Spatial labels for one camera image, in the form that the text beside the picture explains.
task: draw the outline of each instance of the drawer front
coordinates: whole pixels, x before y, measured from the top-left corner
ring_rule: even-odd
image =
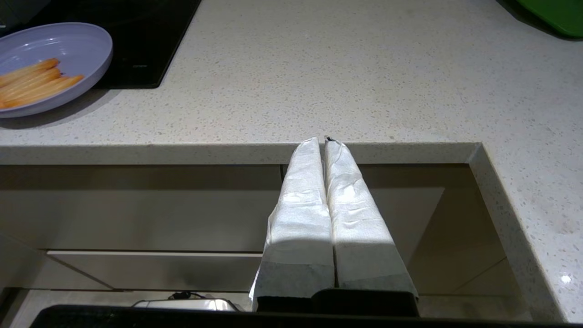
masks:
[[[48,254],[117,289],[250,290],[261,254],[66,252]]]
[[[278,166],[8,166],[0,176],[0,231],[38,249],[261,252],[281,187]]]

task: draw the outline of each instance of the white quartz countertop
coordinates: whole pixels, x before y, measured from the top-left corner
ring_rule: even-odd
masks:
[[[0,163],[285,163],[324,135],[361,162],[471,163],[481,142],[533,254],[523,292],[583,322],[583,43],[493,0],[204,0],[159,88],[1,120]]]

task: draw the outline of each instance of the beige cabinet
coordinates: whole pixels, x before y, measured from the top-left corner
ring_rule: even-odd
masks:
[[[4,235],[0,235],[0,263],[0,287],[109,289]]]
[[[505,258],[467,165],[360,169],[419,294],[475,291],[466,284]]]
[[[67,252],[51,256],[116,289],[239,291],[251,288],[261,254]]]
[[[0,166],[0,232],[36,249],[262,252],[279,166]]]

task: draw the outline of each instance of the black cooktop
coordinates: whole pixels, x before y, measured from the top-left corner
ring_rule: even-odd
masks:
[[[113,60],[96,88],[156,88],[200,2],[51,0],[29,23],[17,29],[58,22],[99,25],[113,39]]]

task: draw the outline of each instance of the paper towel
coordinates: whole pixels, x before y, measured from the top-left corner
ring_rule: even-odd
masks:
[[[310,298],[334,287],[331,219],[317,138],[291,156],[278,204],[269,216],[261,265],[250,298]]]
[[[341,288],[417,291],[348,147],[329,139],[326,188]]]

